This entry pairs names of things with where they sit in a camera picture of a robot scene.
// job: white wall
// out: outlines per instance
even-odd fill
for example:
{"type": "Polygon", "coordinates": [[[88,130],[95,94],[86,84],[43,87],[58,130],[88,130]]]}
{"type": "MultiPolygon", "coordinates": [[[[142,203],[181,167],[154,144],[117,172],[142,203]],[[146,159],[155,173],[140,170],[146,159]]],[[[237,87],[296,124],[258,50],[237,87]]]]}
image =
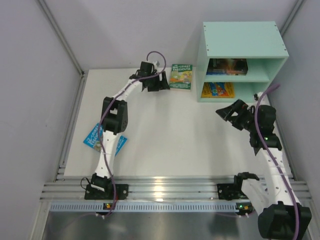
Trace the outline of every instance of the white wall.
{"type": "Polygon", "coordinates": [[[79,75],[34,0],[0,3],[0,239],[27,239],[79,75]]]}
{"type": "Polygon", "coordinates": [[[276,21],[295,0],[46,0],[83,69],[138,67],[152,50],[195,64],[201,23],[276,21]]]}
{"type": "Polygon", "coordinates": [[[290,57],[270,97],[299,179],[320,213],[320,1],[307,0],[284,36],[290,57]]]}

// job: yellow book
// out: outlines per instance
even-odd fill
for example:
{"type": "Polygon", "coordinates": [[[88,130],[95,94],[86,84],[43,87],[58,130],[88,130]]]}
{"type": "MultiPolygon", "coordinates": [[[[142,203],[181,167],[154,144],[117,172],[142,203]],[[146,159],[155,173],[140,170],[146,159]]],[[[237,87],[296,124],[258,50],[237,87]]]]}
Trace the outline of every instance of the yellow book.
{"type": "Polygon", "coordinates": [[[235,88],[232,82],[205,82],[202,98],[234,98],[235,88]]]}

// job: shelf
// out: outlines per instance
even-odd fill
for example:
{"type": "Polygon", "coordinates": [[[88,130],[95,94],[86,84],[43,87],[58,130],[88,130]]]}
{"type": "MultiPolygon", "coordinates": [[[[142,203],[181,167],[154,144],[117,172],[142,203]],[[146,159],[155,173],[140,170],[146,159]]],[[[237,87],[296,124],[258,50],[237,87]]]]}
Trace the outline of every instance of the shelf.
{"type": "Polygon", "coordinates": [[[207,56],[211,58],[287,58],[274,21],[204,22],[207,56]]]}
{"type": "Polygon", "coordinates": [[[255,88],[251,82],[234,82],[233,83],[235,97],[234,98],[209,98],[201,97],[201,103],[234,103],[236,100],[241,99],[245,103],[253,103],[255,88]]]}
{"type": "Polygon", "coordinates": [[[237,99],[253,102],[265,91],[289,54],[274,21],[204,22],[199,42],[196,86],[197,100],[230,103],[234,98],[201,98],[205,82],[231,82],[237,99]],[[210,59],[246,59],[246,75],[207,75],[210,59]]]}
{"type": "Polygon", "coordinates": [[[269,74],[264,66],[264,59],[247,59],[248,72],[246,75],[206,75],[205,82],[254,82],[267,83],[269,74]]]}

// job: book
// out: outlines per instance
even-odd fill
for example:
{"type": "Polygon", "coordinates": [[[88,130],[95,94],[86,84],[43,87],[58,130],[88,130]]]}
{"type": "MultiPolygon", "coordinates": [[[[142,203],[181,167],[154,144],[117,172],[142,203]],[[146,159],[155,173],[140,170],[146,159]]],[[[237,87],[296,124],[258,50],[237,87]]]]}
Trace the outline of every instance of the book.
{"type": "MultiPolygon", "coordinates": [[[[98,126],[99,123],[97,123],[94,128],[91,130],[89,135],[85,138],[83,141],[84,144],[88,145],[90,148],[93,148],[97,152],[101,152],[101,144],[98,139],[98,126]]],[[[100,127],[100,136],[103,137],[103,129],[102,126],[100,127]]],[[[125,136],[120,136],[119,141],[116,145],[116,150],[115,150],[115,156],[118,154],[118,152],[122,149],[122,147],[125,145],[126,141],[128,139],[125,136]]]]}
{"type": "Polygon", "coordinates": [[[192,65],[173,64],[169,81],[170,89],[191,90],[192,65]]]}
{"type": "Polygon", "coordinates": [[[232,82],[205,82],[202,98],[234,98],[235,89],[232,82]]]}
{"type": "Polygon", "coordinates": [[[207,75],[246,75],[248,73],[247,60],[244,58],[211,58],[207,75]]]}

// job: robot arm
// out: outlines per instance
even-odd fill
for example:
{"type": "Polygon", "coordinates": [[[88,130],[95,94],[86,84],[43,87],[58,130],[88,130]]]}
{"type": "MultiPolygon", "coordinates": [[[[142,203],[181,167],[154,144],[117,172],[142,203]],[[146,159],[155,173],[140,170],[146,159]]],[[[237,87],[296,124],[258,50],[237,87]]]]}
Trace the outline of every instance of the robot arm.
{"type": "MultiPolygon", "coordinates": [[[[105,97],[102,105],[101,127],[102,148],[98,165],[92,175],[90,183],[86,186],[84,199],[111,200],[114,199],[114,186],[112,183],[113,165],[119,138],[128,125],[127,98],[134,89],[142,87],[148,92],[170,89],[166,72],[158,73],[159,62],[141,62],[140,69],[133,74],[127,84],[114,96],[105,97]]],[[[126,199],[129,192],[127,184],[115,184],[117,199],[126,199]]]]}
{"type": "Polygon", "coordinates": [[[264,239],[291,240],[295,234],[296,222],[299,223],[297,240],[301,240],[312,218],[308,207],[302,207],[288,178],[284,167],[282,146],[274,131],[276,110],[268,105],[261,105],[256,109],[249,107],[242,100],[216,111],[232,126],[250,132],[250,145],[263,168],[266,187],[257,175],[243,172],[234,176],[233,184],[221,184],[218,189],[222,199],[233,200],[247,197],[258,214],[258,229],[264,239]],[[258,127],[260,133],[273,155],[270,156],[261,142],[255,126],[255,111],[259,116],[258,127]],[[297,205],[298,216],[294,205],[297,205]]]}

